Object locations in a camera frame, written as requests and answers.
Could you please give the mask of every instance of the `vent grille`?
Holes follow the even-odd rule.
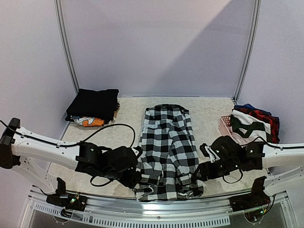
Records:
[[[54,206],[46,205],[43,203],[35,202],[34,209],[41,212],[55,215],[60,217],[61,209],[54,208]],[[111,220],[95,215],[83,214],[82,223],[91,224],[104,228],[213,228],[230,225],[229,216],[222,216],[218,218],[211,219],[201,219],[196,221],[172,221],[172,222],[136,222],[136,221],[126,221],[121,220]]]

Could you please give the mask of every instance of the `laundry basket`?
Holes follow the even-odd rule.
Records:
[[[221,116],[219,119],[218,129],[223,136],[229,135],[230,137],[232,137],[229,131],[230,119],[231,119],[230,115]]]

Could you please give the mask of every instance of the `white wall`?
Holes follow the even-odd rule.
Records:
[[[59,138],[75,92],[54,1],[0,1],[0,28],[0,119],[18,117],[22,126]],[[18,226],[30,187],[19,174],[0,168],[1,228]]]
[[[280,117],[282,143],[304,142],[304,1],[262,1],[238,103]]]
[[[64,0],[82,88],[232,97],[254,0]]]

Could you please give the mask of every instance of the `pink basket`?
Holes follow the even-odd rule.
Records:
[[[218,129],[223,136],[229,135],[230,137],[232,137],[229,131],[230,119],[231,119],[230,115],[221,116],[219,119]]]

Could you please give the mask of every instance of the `stack of folded clothes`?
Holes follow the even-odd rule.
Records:
[[[232,110],[230,132],[239,144],[247,144],[257,137],[270,143],[279,143],[279,128],[278,117],[250,104],[236,105]]]
[[[103,126],[114,119],[119,109],[118,89],[93,91],[79,89],[72,104],[66,110],[66,121],[82,126]]]

